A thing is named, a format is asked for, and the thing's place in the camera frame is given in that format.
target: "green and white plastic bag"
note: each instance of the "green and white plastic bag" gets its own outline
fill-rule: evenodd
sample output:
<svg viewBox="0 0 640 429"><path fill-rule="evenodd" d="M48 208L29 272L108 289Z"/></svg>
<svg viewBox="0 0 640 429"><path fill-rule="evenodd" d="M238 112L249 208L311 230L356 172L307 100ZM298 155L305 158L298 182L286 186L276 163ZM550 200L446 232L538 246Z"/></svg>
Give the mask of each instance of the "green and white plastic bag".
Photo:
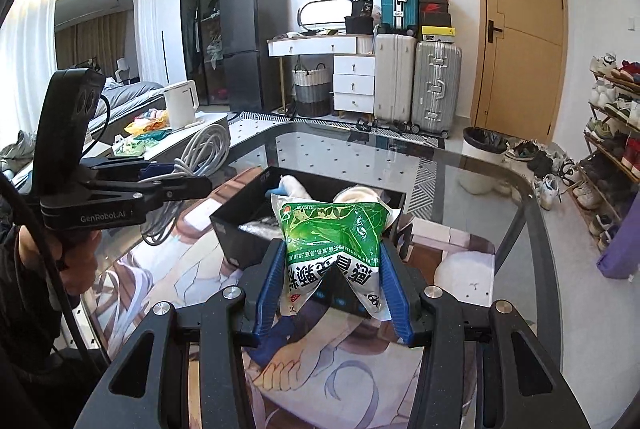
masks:
<svg viewBox="0 0 640 429"><path fill-rule="evenodd" d="M276 195L271 205L287 243L282 315L296 315L336 265L373 318L391 318L380 286L380 236L399 210L380 202L321 203Z"/></svg>

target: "silver bolt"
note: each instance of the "silver bolt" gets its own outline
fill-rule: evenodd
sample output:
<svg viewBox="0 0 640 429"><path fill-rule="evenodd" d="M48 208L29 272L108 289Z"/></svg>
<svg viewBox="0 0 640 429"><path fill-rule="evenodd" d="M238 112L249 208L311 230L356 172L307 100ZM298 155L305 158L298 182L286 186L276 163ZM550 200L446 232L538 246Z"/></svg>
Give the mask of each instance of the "silver bolt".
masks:
<svg viewBox="0 0 640 429"><path fill-rule="evenodd" d="M159 303L154 304L154 313L156 315L164 315L171 309L171 304L167 301L160 301Z"/></svg>
<svg viewBox="0 0 640 429"><path fill-rule="evenodd" d="M235 299L239 297L242 293L242 290L237 286L227 286L224 290L222 290L222 297L225 299Z"/></svg>
<svg viewBox="0 0 640 429"><path fill-rule="evenodd" d="M501 314L510 314L513 312L513 306L511 306L509 301L498 301L495 303L495 309Z"/></svg>
<svg viewBox="0 0 640 429"><path fill-rule="evenodd" d="M424 294L431 299L437 299L442 297L442 288L431 285L424 289Z"/></svg>

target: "black sleeve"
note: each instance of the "black sleeve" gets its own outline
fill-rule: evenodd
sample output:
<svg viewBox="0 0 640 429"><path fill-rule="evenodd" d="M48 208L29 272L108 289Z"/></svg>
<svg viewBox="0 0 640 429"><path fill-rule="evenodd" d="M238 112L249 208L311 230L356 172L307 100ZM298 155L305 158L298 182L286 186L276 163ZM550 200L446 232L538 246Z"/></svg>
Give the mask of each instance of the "black sleeve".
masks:
<svg viewBox="0 0 640 429"><path fill-rule="evenodd" d="M49 303L44 277L22 265L18 229L1 203L0 343L15 365L36 371L60 334L61 314Z"/></svg>

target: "gray bedding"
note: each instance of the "gray bedding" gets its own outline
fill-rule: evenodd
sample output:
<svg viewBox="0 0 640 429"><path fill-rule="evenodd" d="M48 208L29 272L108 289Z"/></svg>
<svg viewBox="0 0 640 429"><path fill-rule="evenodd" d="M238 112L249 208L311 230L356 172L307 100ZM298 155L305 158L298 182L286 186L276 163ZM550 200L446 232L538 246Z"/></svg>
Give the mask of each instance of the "gray bedding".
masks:
<svg viewBox="0 0 640 429"><path fill-rule="evenodd" d="M129 86L117 86L102 91L111 107L110 123L132 110L143 107L146 102L162 95L162 84L157 82L136 82ZM100 100L95 117L89 122L89 131L94 132L102 127L106 118L107 107Z"/></svg>

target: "human hand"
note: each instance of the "human hand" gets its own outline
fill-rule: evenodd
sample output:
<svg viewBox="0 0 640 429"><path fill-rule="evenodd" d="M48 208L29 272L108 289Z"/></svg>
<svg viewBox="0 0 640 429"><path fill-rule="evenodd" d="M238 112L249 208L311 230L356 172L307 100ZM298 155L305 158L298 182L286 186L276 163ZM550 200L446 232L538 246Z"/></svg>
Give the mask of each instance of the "human hand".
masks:
<svg viewBox="0 0 640 429"><path fill-rule="evenodd" d="M254 384L264 391L298 389L316 369L321 349L305 339L283 346L254 380Z"/></svg>
<svg viewBox="0 0 640 429"><path fill-rule="evenodd" d="M53 259L58 261L63 255L62 243L51 231L45 231L45 237ZM64 253L65 265L68 268L60 271L60 279L69 295L80 295L89 290L94 283L95 271L98 268L94 252L101 239L102 232L93 231L85 241ZM24 225L18 231L18 255L25 268L38 271L42 267L38 247Z"/></svg>

